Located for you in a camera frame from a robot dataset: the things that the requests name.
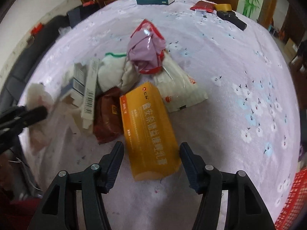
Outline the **yellow tape roll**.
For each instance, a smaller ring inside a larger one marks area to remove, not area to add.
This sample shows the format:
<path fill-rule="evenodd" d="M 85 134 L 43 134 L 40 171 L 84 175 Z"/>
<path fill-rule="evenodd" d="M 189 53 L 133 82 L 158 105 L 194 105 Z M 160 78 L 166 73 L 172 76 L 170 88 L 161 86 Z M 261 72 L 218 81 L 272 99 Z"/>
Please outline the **yellow tape roll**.
<path fill-rule="evenodd" d="M 216 11 L 232 11 L 232 7 L 230 4 L 215 4 L 214 8 Z"/>

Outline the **purple red wrapper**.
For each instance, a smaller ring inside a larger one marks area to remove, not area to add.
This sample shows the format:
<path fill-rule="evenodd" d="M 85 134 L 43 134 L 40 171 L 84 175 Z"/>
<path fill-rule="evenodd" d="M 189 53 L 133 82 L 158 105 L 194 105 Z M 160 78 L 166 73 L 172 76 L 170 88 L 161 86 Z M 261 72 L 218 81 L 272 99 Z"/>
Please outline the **purple red wrapper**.
<path fill-rule="evenodd" d="M 162 70 L 166 41 L 152 22 L 144 19 L 135 29 L 127 46 L 127 59 L 140 74 L 156 74 Z"/>

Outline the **white cotton glove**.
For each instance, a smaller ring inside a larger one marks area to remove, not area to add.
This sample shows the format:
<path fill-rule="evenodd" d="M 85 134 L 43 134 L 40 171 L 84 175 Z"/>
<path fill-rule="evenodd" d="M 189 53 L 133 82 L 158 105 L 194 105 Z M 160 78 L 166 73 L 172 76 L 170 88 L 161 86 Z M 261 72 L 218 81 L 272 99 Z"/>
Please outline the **white cotton glove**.
<path fill-rule="evenodd" d="M 102 92 L 118 87 L 127 93 L 139 80 L 135 65 L 125 53 L 106 53 L 98 69 L 97 81 Z"/>

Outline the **orange medicine box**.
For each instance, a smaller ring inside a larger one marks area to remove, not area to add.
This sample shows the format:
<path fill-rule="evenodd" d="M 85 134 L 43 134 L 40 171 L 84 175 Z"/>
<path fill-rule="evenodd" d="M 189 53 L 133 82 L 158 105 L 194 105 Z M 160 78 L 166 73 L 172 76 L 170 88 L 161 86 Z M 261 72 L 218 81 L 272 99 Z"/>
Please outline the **orange medicine box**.
<path fill-rule="evenodd" d="M 134 180 L 160 180 L 176 173 L 179 145 L 158 88 L 145 82 L 121 96 L 120 106 Z"/>

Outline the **lilac floral tablecloth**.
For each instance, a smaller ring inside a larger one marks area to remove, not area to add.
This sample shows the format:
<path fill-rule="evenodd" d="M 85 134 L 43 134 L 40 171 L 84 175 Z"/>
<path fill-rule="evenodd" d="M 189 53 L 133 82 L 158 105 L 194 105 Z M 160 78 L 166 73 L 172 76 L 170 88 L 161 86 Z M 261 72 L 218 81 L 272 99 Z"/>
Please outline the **lilac floral tablecloth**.
<path fill-rule="evenodd" d="M 179 156 L 249 179 L 274 223 L 295 177 L 300 117 L 294 84 L 269 32 L 191 9 L 196 0 L 118 0 L 48 51 L 21 102 L 48 118 L 20 142 L 42 190 L 84 171 L 117 141 L 124 158 L 103 197 L 112 229 L 191 229 L 201 194 Z"/>

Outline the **white striped plastic bag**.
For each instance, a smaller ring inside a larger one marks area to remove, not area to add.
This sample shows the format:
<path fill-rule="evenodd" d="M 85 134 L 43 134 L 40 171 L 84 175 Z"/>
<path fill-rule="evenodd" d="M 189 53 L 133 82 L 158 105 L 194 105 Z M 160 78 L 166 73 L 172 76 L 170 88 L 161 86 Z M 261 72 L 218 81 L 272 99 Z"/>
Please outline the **white striped plastic bag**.
<path fill-rule="evenodd" d="M 162 70 L 153 76 L 164 105 L 169 113 L 202 103 L 208 96 L 171 56 L 164 52 Z"/>

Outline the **red plastic mesh basket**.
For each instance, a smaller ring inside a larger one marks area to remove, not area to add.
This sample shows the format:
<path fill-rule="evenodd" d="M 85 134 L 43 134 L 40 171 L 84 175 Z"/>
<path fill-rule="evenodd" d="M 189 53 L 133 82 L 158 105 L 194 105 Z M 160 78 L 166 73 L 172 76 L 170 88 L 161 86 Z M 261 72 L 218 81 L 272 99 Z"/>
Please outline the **red plastic mesh basket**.
<path fill-rule="evenodd" d="M 295 174 L 286 203 L 275 222 L 276 229 L 290 229 L 306 203 L 306 168 Z"/>

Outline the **black pouch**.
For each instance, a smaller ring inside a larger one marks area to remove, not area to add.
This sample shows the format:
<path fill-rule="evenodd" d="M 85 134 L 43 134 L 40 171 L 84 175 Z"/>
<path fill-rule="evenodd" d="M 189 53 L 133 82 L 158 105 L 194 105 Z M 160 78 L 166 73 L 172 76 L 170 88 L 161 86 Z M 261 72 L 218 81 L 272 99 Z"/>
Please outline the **black pouch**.
<path fill-rule="evenodd" d="M 233 11 L 217 11 L 216 15 L 224 21 L 228 21 L 234 24 L 237 28 L 244 31 L 247 28 L 247 24 L 241 21 Z"/>

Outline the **brown red snack packet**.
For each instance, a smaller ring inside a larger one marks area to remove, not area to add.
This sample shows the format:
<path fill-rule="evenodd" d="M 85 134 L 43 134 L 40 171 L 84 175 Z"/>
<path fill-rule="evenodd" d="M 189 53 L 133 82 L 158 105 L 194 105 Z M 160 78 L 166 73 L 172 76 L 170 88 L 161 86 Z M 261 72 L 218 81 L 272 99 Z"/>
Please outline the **brown red snack packet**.
<path fill-rule="evenodd" d="M 113 87 L 96 97 L 93 134 L 98 144 L 111 142 L 123 134 L 120 95 L 121 90 Z"/>

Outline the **blue white medicine box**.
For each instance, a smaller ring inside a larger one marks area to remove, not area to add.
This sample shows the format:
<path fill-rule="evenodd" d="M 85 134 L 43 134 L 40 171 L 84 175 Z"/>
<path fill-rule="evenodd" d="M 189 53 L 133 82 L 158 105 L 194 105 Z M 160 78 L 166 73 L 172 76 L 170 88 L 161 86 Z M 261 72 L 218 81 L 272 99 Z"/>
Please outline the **blue white medicine box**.
<path fill-rule="evenodd" d="M 71 65 L 63 76 L 60 101 L 79 108 L 85 92 L 86 66 L 81 63 Z"/>

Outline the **black sofa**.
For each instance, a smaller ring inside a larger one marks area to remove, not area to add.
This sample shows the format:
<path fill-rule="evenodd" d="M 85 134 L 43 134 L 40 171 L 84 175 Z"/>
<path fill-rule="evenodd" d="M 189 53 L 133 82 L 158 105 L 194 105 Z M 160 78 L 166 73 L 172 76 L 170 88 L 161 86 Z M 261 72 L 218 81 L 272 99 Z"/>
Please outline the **black sofa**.
<path fill-rule="evenodd" d="M 34 35 L 34 42 L 19 55 L 1 90 L 1 112 L 18 104 L 37 65 L 59 37 L 59 29 L 69 25 L 68 16 L 58 15 Z"/>

